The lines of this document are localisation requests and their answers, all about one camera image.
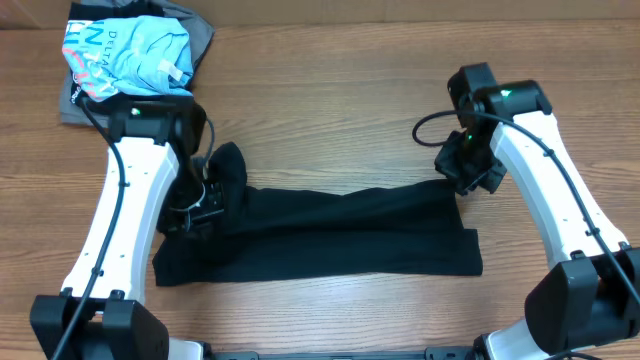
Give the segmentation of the black t-shirt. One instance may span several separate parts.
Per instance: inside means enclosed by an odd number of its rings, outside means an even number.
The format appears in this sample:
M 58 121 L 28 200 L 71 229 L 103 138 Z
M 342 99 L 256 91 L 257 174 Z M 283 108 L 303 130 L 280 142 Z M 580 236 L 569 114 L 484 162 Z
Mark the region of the black t-shirt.
M 461 220 L 444 180 L 346 195 L 249 186 L 233 143 L 209 160 L 224 210 L 166 236 L 157 285 L 276 281 L 358 273 L 479 276 L 478 233 Z

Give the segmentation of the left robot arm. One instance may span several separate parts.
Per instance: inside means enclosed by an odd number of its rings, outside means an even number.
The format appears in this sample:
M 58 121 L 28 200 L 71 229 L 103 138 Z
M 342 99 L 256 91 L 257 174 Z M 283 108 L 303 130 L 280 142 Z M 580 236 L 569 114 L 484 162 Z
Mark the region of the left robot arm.
M 57 295 L 39 295 L 29 321 L 49 359 L 211 359 L 206 342 L 180 340 L 145 306 L 157 229 L 181 234 L 222 213 L 194 167 L 211 123 L 190 96 L 124 100 L 97 131 L 106 177 L 81 253 Z

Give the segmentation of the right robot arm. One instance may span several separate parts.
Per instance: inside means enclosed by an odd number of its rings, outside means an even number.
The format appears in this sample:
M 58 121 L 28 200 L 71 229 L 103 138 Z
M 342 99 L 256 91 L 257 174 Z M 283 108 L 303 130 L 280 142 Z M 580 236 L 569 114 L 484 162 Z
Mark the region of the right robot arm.
M 448 81 L 463 127 L 435 168 L 465 195 L 510 175 L 538 228 L 548 274 L 515 324 L 480 336 L 473 359 L 551 359 L 639 333 L 639 251 L 606 217 L 574 166 L 533 80 L 498 84 L 486 63 Z

